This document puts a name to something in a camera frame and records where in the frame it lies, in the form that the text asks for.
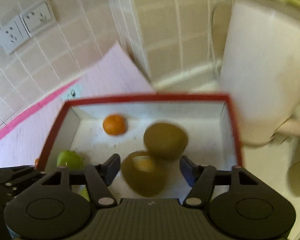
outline green apple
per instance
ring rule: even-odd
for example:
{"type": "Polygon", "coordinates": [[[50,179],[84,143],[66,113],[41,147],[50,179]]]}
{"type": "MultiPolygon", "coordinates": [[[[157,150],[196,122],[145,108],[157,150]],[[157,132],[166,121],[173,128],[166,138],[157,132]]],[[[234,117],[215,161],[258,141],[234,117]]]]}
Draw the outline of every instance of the green apple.
{"type": "Polygon", "coordinates": [[[62,151],[58,155],[57,167],[68,166],[70,170],[81,170],[84,168],[83,158],[73,151],[62,151]]]}

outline box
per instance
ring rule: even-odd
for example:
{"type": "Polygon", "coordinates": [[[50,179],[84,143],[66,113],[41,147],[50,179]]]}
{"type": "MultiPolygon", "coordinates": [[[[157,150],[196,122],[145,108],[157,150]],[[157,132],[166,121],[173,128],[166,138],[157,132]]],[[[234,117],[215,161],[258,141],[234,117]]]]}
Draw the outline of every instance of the box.
{"type": "MultiPolygon", "coordinates": [[[[187,131],[189,143],[183,154],[194,163],[219,170],[242,166],[238,129],[227,94],[142,94],[67,101],[47,137],[37,169],[53,172],[63,150],[81,153],[88,163],[103,163],[114,153],[123,161],[130,153],[145,150],[143,134],[158,121],[177,123],[187,131]],[[102,127],[104,118],[115,113],[128,122],[128,131],[118,137],[107,135],[102,127]]],[[[190,187],[178,161],[169,169],[167,188],[157,197],[182,200],[190,187]]],[[[141,197],[129,188],[120,172],[109,189],[118,200],[141,197]]]]}

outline kiwi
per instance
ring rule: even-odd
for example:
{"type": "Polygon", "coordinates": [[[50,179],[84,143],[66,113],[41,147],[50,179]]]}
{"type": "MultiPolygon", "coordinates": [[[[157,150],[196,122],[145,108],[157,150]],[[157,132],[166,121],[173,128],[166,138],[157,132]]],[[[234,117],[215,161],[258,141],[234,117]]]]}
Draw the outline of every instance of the kiwi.
{"type": "Polygon", "coordinates": [[[160,122],[146,129],[143,142],[151,156],[173,161],[187,147],[188,135],[174,124],[160,122]]]}
{"type": "Polygon", "coordinates": [[[167,171],[145,151],[129,154],[122,162],[121,173],[132,190],[143,197],[159,194],[168,180],[167,171]]]}

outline wall socket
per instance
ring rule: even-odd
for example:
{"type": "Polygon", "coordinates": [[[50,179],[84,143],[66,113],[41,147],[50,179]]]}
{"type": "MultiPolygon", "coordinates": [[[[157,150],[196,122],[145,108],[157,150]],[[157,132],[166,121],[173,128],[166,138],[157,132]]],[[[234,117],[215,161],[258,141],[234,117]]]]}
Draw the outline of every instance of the wall socket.
{"type": "Polygon", "coordinates": [[[19,15],[0,30],[0,44],[7,54],[11,54],[28,39],[30,39],[30,37],[19,15]]]}
{"type": "Polygon", "coordinates": [[[40,1],[20,16],[30,37],[56,23],[56,18],[48,0],[40,1]]]}

